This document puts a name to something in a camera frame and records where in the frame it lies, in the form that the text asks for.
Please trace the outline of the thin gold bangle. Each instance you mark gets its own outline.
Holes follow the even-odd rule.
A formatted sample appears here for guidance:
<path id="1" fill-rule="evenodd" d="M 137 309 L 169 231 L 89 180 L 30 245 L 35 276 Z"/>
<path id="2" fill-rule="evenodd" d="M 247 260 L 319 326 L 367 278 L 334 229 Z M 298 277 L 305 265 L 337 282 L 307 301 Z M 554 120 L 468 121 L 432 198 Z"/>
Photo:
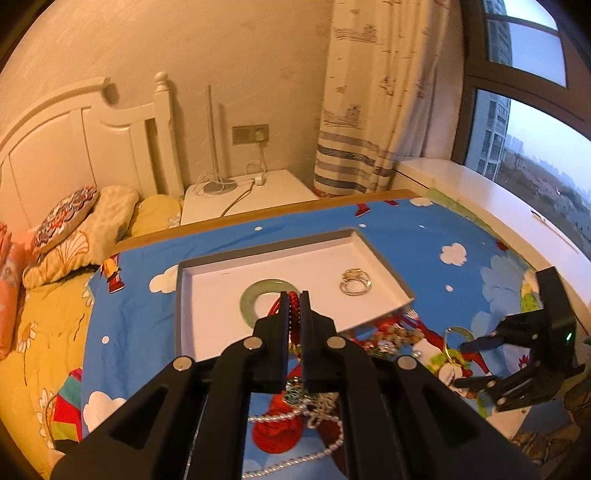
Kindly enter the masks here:
<path id="1" fill-rule="evenodd" d="M 475 337 L 472 332 L 461 326 L 447 327 L 443 334 L 443 352 L 447 360 L 455 365 L 466 367 L 470 360 L 466 360 L 460 351 L 460 346 L 465 341 L 472 341 Z"/>

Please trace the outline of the green jade bangle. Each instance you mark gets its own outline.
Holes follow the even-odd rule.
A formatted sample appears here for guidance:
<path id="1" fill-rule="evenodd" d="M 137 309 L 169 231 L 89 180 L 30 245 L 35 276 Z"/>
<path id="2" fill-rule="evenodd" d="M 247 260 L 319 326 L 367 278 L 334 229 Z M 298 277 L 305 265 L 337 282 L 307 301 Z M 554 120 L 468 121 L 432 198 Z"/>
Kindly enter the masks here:
<path id="1" fill-rule="evenodd" d="M 252 283 L 242 292 L 239 299 L 239 310 L 242 319 L 250 328 L 254 328 L 259 316 L 256 314 L 256 301 L 266 294 L 280 294 L 281 292 L 294 292 L 300 294 L 300 290 L 293 284 L 281 279 L 263 279 Z"/>

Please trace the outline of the gold triple ring bangles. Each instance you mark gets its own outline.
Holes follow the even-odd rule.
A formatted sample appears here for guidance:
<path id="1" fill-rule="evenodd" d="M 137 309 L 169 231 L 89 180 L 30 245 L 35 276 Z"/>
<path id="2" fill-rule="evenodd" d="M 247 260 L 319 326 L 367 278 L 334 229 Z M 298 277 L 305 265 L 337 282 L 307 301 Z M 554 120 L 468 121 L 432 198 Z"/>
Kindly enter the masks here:
<path id="1" fill-rule="evenodd" d="M 346 296 L 362 296 L 370 292 L 372 279 L 370 275 L 360 268 L 352 268 L 342 273 L 339 289 Z"/>

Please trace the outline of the green enamel gold pendant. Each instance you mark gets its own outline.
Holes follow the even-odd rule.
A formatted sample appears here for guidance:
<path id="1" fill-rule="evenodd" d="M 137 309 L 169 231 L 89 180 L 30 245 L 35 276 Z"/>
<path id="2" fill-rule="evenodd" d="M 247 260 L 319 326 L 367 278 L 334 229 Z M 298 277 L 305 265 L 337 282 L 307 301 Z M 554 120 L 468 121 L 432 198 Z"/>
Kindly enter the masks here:
<path id="1" fill-rule="evenodd" d="M 297 408 L 308 402 L 308 393 L 304 388 L 304 381 L 300 377 L 287 380 L 286 389 L 283 391 L 283 401 L 291 408 Z"/>

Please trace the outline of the blue cartoon cloud bedsheet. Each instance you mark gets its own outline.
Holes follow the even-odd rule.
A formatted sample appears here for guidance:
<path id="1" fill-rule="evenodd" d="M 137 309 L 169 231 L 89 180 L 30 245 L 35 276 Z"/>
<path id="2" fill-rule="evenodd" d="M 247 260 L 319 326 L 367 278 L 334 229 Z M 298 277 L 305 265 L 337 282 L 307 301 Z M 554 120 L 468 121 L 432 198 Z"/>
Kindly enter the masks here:
<path id="1" fill-rule="evenodd" d="M 536 479 L 580 367 L 554 268 L 427 198 L 165 238 L 90 282 L 57 479 Z"/>

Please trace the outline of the grey shallow cardboard box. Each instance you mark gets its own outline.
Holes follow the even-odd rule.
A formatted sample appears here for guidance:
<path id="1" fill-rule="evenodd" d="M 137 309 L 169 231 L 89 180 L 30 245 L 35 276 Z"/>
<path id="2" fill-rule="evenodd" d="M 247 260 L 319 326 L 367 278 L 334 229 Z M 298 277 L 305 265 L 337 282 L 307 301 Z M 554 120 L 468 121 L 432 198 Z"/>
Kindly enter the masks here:
<path id="1" fill-rule="evenodd" d="M 363 234 L 332 231 L 183 261 L 177 269 L 175 353 L 211 359 L 252 335 L 280 292 L 308 292 L 311 307 L 346 331 L 415 299 Z"/>

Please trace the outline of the yellow floral duvet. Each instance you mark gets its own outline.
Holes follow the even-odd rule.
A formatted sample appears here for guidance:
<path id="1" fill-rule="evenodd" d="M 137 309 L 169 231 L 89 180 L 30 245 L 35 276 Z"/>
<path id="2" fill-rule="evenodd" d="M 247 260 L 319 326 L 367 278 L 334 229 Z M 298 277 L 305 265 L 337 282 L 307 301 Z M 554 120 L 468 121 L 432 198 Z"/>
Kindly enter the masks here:
<path id="1" fill-rule="evenodd" d="M 48 430 L 54 395 L 83 364 L 94 271 L 22 289 L 13 348 L 1 361 L 1 421 L 32 465 L 47 479 L 54 445 Z"/>

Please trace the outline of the cream floral pillow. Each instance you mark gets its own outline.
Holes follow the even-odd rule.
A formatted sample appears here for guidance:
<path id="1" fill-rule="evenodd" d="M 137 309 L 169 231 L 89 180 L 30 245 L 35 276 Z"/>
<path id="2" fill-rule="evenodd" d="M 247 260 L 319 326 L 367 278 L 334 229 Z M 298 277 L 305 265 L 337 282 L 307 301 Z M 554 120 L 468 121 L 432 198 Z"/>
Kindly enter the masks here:
<path id="1" fill-rule="evenodd" d="M 126 233 L 138 201 L 139 193 L 131 187 L 104 187 L 81 224 L 24 270 L 24 287 L 34 289 L 57 282 L 82 267 L 100 265 Z"/>

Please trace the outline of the white nightstand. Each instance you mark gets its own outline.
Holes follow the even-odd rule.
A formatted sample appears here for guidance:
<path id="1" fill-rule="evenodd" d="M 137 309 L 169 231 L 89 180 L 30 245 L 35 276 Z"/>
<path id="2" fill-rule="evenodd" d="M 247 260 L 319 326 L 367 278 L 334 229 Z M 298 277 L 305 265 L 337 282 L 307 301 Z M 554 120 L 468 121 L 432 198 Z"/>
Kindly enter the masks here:
<path id="1" fill-rule="evenodd" d="M 318 199 L 286 169 L 267 172 L 266 176 L 242 175 L 222 185 L 208 184 L 205 181 L 186 190 L 181 225 Z"/>

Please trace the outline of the embroidered patterned pillow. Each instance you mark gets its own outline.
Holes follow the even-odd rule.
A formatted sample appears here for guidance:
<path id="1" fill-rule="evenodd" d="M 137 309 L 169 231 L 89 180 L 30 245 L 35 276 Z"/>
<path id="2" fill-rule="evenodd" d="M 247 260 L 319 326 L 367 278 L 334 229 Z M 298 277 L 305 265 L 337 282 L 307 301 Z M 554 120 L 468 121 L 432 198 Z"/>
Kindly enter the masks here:
<path id="1" fill-rule="evenodd" d="M 98 197 L 95 186 L 85 186 L 60 200 L 36 229 L 31 242 L 33 251 L 45 253 L 65 240 L 86 218 Z"/>

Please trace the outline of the white floor lamp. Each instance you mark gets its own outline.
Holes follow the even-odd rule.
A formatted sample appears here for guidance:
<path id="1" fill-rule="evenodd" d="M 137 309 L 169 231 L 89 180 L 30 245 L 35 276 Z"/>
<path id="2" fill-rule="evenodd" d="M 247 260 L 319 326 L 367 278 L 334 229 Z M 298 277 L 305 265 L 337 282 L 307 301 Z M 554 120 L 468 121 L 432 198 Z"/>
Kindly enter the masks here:
<path id="1" fill-rule="evenodd" d="M 221 167 L 219 167 L 211 84 L 205 86 L 205 107 L 208 145 L 211 153 L 211 171 L 204 173 L 204 180 L 194 186 L 193 193 L 197 196 L 221 196 L 235 190 L 238 184 L 236 184 L 235 180 L 224 178 L 221 174 Z"/>

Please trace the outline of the folded pink quilt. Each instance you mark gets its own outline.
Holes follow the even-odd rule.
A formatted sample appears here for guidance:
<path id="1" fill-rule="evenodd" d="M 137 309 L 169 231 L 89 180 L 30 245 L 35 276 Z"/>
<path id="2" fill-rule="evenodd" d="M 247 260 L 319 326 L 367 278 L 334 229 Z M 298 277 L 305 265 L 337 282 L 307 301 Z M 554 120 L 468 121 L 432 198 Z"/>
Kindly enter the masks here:
<path id="1" fill-rule="evenodd" d="M 1 224 L 1 280 L 0 280 L 0 357 L 10 353 L 16 317 L 22 272 L 26 264 L 26 251 L 21 243 L 15 243 L 12 233 Z"/>

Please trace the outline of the striped cream curtain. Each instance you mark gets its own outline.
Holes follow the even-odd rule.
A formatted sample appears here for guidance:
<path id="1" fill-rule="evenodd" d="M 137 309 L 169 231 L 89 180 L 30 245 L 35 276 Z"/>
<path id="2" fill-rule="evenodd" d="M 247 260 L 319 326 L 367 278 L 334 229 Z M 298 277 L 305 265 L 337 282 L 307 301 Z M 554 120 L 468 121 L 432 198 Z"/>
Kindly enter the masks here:
<path id="1" fill-rule="evenodd" d="M 446 36 L 448 1 L 336 1 L 314 187 L 380 192 L 421 152 Z"/>

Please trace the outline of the white wooden headboard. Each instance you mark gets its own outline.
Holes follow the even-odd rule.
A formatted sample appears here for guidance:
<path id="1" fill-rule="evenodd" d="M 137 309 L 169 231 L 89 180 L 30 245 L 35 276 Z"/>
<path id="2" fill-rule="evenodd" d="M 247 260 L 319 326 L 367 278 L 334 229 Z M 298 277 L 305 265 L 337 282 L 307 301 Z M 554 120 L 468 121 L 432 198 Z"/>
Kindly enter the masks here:
<path id="1" fill-rule="evenodd" d="M 109 79 L 95 77 L 44 96 L 17 117 L 1 134 L 2 221 L 31 229 L 87 185 L 183 196 L 171 83 L 165 72 L 154 82 L 151 102 L 140 106 L 112 106 Z"/>

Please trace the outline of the window with dark frame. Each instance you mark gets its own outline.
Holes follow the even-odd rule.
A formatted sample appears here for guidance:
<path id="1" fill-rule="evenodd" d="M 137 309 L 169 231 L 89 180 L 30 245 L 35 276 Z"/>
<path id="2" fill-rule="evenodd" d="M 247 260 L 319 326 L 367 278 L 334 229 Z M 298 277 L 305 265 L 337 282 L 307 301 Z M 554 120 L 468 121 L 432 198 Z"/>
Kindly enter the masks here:
<path id="1" fill-rule="evenodd" d="M 540 1 L 463 1 L 454 161 L 590 253 L 590 71 Z"/>

